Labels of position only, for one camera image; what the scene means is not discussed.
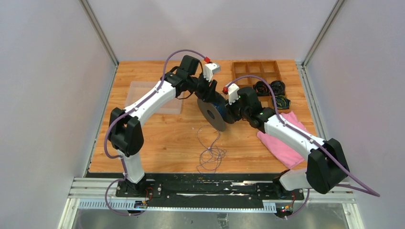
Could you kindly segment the dark grey filament spool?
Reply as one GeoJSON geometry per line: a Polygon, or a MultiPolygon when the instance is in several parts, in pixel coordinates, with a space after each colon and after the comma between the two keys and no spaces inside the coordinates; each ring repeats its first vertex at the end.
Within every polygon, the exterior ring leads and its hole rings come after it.
{"type": "Polygon", "coordinates": [[[214,129],[220,132],[226,130],[225,106],[229,103],[221,94],[218,94],[218,99],[214,103],[206,103],[198,98],[197,105],[204,118],[214,129]]]}

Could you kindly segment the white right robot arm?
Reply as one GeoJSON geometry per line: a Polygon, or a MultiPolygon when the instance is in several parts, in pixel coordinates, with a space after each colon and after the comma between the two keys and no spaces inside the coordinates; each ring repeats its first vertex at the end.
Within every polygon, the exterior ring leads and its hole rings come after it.
{"type": "Polygon", "coordinates": [[[307,162],[301,170],[282,172],[275,180],[273,193],[277,198],[287,198],[294,189],[312,188],[326,194],[349,174],[341,144],[313,136],[283,118],[277,109],[263,107],[253,88],[239,88],[236,84],[224,87],[229,96],[228,110],[259,130],[280,140],[307,162]]]}

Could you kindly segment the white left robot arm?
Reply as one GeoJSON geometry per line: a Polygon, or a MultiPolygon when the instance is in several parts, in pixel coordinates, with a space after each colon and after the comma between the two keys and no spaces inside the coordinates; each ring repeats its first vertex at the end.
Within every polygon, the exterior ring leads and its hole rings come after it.
{"type": "Polygon", "coordinates": [[[135,197],[146,192],[145,176],[141,165],[140,150],[144,144],[142,127],[164,104],[188,91],[203,102],[214,102],[218,97],[217,81],[213,75],[221,70],[219,64],[205,58],[206,64],[185,55],[179,66],[165,72],[160,81],[143,97],[125,109],[115,108],[105,142],[117,150],[128,180],[128,191],[135,197]]]}

